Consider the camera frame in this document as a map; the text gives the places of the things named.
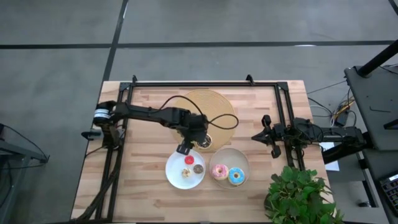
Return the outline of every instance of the round woven mat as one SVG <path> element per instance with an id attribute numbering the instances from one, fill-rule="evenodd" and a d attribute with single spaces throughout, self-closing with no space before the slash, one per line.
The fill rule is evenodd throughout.
<path id="1" fill-rule="evenodd" d="M 213 118 L 221 114 L 233 114 L 235 115 L 234 108 L 231 103 L 221 94 L 211 90 L 194 90 L 185 95 L 187 98 L 195 102 L 203 114 L 207 116 L 207 119 L 211 121 Z M 193 106 L 188 100 L 180 98 L 175 104 L 175 107 L 184 108 L 190 110 L 191 113 L 199 114 L 199 111 Z M 231 116 L 223 116 L 213 121 L 214 124 L 230 128 L 236 124 L 236 119 Z M 224 146 L 235 133 L 235 129 L 224 130 L 209 124 L 207 134 L 211 136 L 212 143 L 207 149 L 199 149 L 200 151 L 217 150 Z M 182 137 L 176 131 L 172 130 L 174 138 L 181 143 Z"/>

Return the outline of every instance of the wooden table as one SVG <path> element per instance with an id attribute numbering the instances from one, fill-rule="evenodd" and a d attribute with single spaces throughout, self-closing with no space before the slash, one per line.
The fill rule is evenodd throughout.
<path id="1" fill-rule="evenodd" d="M 116 100 L 120 82 L 104 82 L 99 101 Z M 288 81 L 295 117 L 312 119 L 303 81 Z M 145 87 L 135 88 L 132 103 L 158 108 L 173 95 L 184 95 L 195 88 Z M 177 147 L 169 129 L 157 123 L 129 120 L 123 153 L 114 222 L 268 222 L 263 201 L 271 175 L 280 174 L 287 165 L 285 150 L 273 159 L 271 147 L 252 141 L 251 136 L 262 131 L 261 118 L 271 116 L 278 123 L 275 92 L 269 87 L 206 88 L 224 95 L 240 120 L 235 135 L 227 147 L 239 149 L 248 157 L 251 175 L 238 189 L 222 189 L 206 173 L 202 183 L 190 190 L 179 190 L 166 179 L 165 164 Z M 88 152 L 101 146 L 102 140 L 92 141 Z M 202 153 L 206 163 L 213 152 Z M 100 150 L 85 159 L 72 218 L 78 217 L 100 189 L 106 151 Z M 318 146 L 305 149 L 305 167 L 316 169 L 318 176 L 328 180 Z M 104 213 L 108 210 L 105 198 Z"/>

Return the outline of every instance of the concrete floor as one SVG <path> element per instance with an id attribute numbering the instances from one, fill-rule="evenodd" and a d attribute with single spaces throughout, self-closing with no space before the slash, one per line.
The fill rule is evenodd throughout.
<path id="1" fill-rule="evenodd" d="M 121 5 L 0 0 L 0 45 L 110 44 Z M 119 42 L 395 40 L 397 22 L 387 0 L 130 0 Z M 312 91 L 343 81 L 346 67 L 366 63 L 385 47 L 118 49 L 109 79 L 242 80 L 251 74 L 304 80 Z M 45 167 L 27 170 L 13 223 L 68 220 L 87 144 L 80 133 L 91 125 L 108 55 L 109 49 L 0 50 L 0 122 L 51 155 Z M 344 83 L 311 97 L 333 110 L 347 91 Z M 328 125 L 324 118 L 315 122 Z M 360 118 L 357 126 L 364 128 Z M 347 220 L 358 221 L 355 202 L 366 199 L 363 188 L 331 181 Z"/>

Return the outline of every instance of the green plant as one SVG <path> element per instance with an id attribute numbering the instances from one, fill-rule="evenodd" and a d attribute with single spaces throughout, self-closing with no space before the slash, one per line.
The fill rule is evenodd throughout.
<path id="1" fill-rule="evenodd" d="M 321 196 L 332 194 L 331 189 L 316 175 L 316 170 L 300 171 L 289 166 L 281 175 L 273 174 L 274 182 L 264 201 L 267 217 L 279 224 L 343 223 L 340 211 L 335 213 L 336 204 Z"/>

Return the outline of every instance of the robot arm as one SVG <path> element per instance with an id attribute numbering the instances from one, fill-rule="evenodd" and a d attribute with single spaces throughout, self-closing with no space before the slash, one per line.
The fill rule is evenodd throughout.
<path id="1" fill-rule="evenodd" d="M 153 109 L 106 101 L 97 105 L 93 121 L 104 133 L 104 145 L 109 147 L 119 145 L 119 133 L 115 125 L 124 118 L 156 122 L 163 127 L 177 130 L 183 137 L 177 152 L 184 155 L 188 155 L 193 142 L 205 142 L 208 129 L 206 115 L 193 114 L 182 108 Z"/>
<path id="2" fill-rule="evenodd" d="M 271 118 L 265 115 L 262 118 L 264 129 L 251 139 L 272 146 L 272 157 L 280 156 L 280 147 L 275 144 L 277 141 L 285 142 L 285 146 L 291 149 L 304 149 L 313 142 L 341 142 L 333 149 L 323 152 L 323 160 L 327 164 L 341 157 L 362 150 L 369 144 L 361 130 L 355 127 L 347 128 L 321 128 L 312 124 L 310 120 L 294 118 L 291 126 L 283 126 L 278 123 L 271 127 Z M 287 160 L 290 166 L 294 166 L 291 151 L 287 152 Z"/>

